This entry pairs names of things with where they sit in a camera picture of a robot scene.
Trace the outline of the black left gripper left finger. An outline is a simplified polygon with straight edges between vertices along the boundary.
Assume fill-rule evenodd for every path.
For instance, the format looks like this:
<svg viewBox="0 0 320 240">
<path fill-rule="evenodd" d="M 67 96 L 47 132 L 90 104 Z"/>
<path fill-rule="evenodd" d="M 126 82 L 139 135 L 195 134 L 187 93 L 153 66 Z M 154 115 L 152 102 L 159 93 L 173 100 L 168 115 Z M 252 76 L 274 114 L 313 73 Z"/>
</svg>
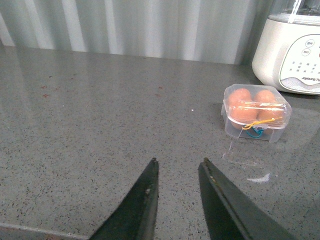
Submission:
<svg viewBox="0 0 320 240">
<path fill-rule="evenodd" d="M 152 240 L 159 198 L 159 163 L 154 157 L 117 209 L 91 240 Z"/>
</svg>

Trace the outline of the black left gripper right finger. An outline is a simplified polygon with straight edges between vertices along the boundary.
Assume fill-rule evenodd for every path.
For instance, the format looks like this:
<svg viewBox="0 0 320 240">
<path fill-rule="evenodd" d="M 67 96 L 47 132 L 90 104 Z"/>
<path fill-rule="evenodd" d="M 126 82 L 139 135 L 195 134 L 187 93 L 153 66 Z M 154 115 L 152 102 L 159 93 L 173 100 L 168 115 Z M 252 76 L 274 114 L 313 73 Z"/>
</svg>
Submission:
<svg viewBox="0 0 320 240">
<path fill-rule="evenodd" d="M 208 158 L 198 167 L 202 206 L 212 240 L 294 240 Z"/>
</svg>

